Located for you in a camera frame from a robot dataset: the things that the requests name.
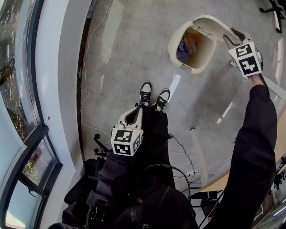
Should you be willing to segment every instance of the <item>shoelace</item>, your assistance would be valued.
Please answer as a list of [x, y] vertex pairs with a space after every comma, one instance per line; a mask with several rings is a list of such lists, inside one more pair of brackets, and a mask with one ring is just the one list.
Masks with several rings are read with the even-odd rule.
[[159, 96], [158, 99], [156, 100], [155, 106], [160, 107], [162, 110], [163, 107], [166, 106], [166, 101], [161, 96]]
[[143, 94], [141, 95], [141, 99], [140, 99], [140, 104], [142, 102], [150, 102], [150, 96], [151, 96], [151, 92], [143, 92]]

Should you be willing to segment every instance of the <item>sneaker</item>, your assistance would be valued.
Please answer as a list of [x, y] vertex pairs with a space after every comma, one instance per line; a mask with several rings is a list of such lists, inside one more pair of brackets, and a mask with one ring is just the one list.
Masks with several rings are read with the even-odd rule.
[[151, 91], [152, 91], [152, 84], [149, 81], [144, 82], [140, 88], [139, 105], [145, 105], [149, 107]]
[[166, 106], [166, 103], [168, 102], [170, 98], [170, 90], [169, 89], [164, 89], [159, 93], [158, 98], [156, 101], [151, 105], [151, 110], [157, 110], [157, 111], [162, 111], [163, 107]]

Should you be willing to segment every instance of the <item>window frame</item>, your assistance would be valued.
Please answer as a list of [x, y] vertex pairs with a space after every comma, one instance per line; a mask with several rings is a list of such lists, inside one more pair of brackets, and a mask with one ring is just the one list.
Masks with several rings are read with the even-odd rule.
[[[42, 197], [39, 208], [36, 212], [36, 218], [34, 222], [34, 229], [40, 228], [41, 219], [44, 213], [45, 206], [47, 204], [49, 195], [57, 180], [57, 177], [61, 171], [62, 164], [55, 152], [55, 149], [49, 138], [49, 128], [44, 123], [42, 115], [41, 104], [38, 96], [37, 81], [36, 81], [36, 67], [35, 67], [35, 51], [36, 51], [36, 39], [37, 31], [40, 20], [40, 15], [44, 0], [35, 0], [31, 6], [30, 19], [27, 27], [27, 40], [26, 40], [26, 74], [28, 78], [29, 92], [32, 98], [32, 104], [38, 125], [30, 133], [30, 135], [23, 142], [23, 147], [14, 158], [11, 166], [6, 173], [6, 176], [0, 187], [0, 226], [2, 228], [10, 228], [6, 226], [6, 215], [13, 195], [14, 189], [18, 181], [23, 183], [30, 191], [34, 191]], [[23, 173], [23, 169], [35, 149], [39, 146], [42, 140], [46, 137], [46, 145], [54, 161], [51, 161], [48, 165], [39, 185], [34, 184]]]

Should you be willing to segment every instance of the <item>white wall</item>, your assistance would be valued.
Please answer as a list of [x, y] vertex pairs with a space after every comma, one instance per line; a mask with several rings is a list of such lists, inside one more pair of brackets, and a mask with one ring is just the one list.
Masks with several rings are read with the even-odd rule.
[[76, 77], [80, 41], [91, 0], [45, 0], [36, 43], [38, 93], [49, 136], [63, 164], [41, 222], [58, 222], [63, 199], [81, 160], [76, 115]]

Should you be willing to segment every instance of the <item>white cable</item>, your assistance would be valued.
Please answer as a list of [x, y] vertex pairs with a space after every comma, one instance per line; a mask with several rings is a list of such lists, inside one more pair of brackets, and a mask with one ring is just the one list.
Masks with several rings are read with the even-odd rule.
[[175, 151], [169, 151], [169, 153], [177, 153], [177, 154], [185, 154], [184, 152], [179, 153], [179, 152], [175, 152]]
[[109, 142], [111, 142], [111, 139], [110, 139], [108, 142], [106, 142], [105, 147], [107, 147], [107, 144], [108, 144]]
[[220, 163], [218, 163], [218, 164], [216, 164], [216, 165], [211, 166], [210, 168], [215, 167], [215, 166], [217, 166], [217, 165], [220, 165], [220, 164], [224, 163], [225, 161], [227, 161], [227, 160], [229, 160], [229, 159], [231, 159], [231, 157], [228, 158], [228, 159], [226, 159], [226, 160], [224, 160], [224, 161], [222, 161], [222, 162], [220, 162]]
[[[110, 6], [111, 6], [112, 1], [113, 1], [113, 0], [110, 1], [109, 6], [107, 7], [104, 20], [98, 25], [98, 27], [97, 27], [97, 28], [91, 33], [91, 35], [89, 36], [89, 39], [88, 39], [88, 48], [87, 48], [86, 53], [85, 53], [85, 55], [84, 55], [84, 59], [85, 59], [85, 56], [87, 55], [88, 50], [89, 50], [90, 38], [91, 38], [92, 35], [96, 32], [96, 30], [106, 21], [107, 13], [108, 13], [108, 10], [109, 10], [109, 8], [110, 8]], [[86, 89], [86, 67], [85, 67], [85, 61], [84, 61], [84, 89], [85, 89], [86, 96], [85, 96], [84, 100], [82, 101], [82, 104], [81, 104], [81, 107], [80, 107], [80, 121], [81, 121], [81, 123], [82, 123], [84, 126], [86, 126], [86, 127], [89, 127], [89, 128], [95, 129], [95, 130], [99, 130], [99, 131], [101, 131], [102, 133], [106, 134], [108, 137], [111, 138], [111, 136], [110, 136], [109, 134], [105, 133], [103, 130], [101, 130], [101, 129], [99, 129], [99, 128], [91, 127], [91, 126], [89, 126], [89, 125], [87, 125], [87, 124], [84, 124], [83, 121], [82, 121], [81, 110], [82, 110], [82, 107], [83, 107], [83, 105], [84, 105], [85, 100], [86, 100], [87, 97], [88, 97], [88, 91], [87, 91], [87, 89]]]

